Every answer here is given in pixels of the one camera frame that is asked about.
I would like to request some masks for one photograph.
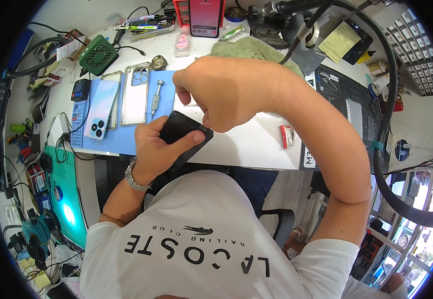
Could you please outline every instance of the green repair mat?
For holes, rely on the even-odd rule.
[[[64,163],[58,163],[56,154],[60,161],[65,158],[65,151],[55,147],[46,146],[45,153],[52,158],[52,173],[49,174],[49,193],[52,209],[60,221],[64,236],[85,249],[87,230],[83,219],[82,206],[80,205],[77,180],[75,177],[75,156],[67,152],[67,159]],[[62,189],[63,199],[57,201],[54,195],[54,188]]]

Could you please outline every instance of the small green fan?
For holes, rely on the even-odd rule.
[[[101,75],[117,58],[117,50],[97,35],[79,55],[79,64],[93,75]]]

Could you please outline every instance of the black repair mat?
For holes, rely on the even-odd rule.
[[[361,114],[358,115],[353,112],[351,115],[350,113],[350,122],[356,128],[356,131],[362,135],[369,156],[371,172],[373,172],[374,152],[371,150],[371,143],[376,139],[381,125],[381,109],[377,99],[372,97],[366,87],[323,65],[315,70],[315,81],[316,90],[319,94],[335,106],[346,118],[348,118],[348,109],[350,111],[353,109],[358,110],[358,104],[360,104]],[[383,171],[387,171],[389,155],[385,151],[383,154],[381,165]],[[313,156],[304,144],[302,144],[301,148],[300,170],[319,170]]]

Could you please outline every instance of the multimeter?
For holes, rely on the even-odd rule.
[[[88,79],[80,79],[75,81],[72,90],[72,97],[70,98],[74,102],[80,102],[88,99],[88,93],[90,92],[91,81]]]

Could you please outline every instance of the green towel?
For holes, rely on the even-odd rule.
[[[236,42],[217,42],[208,56],[255,58],[274,62],[280,62],[284,58],[278,50],[253,36],[246,36]],[[299,66],[291,59],[283,65],[304,79]]]

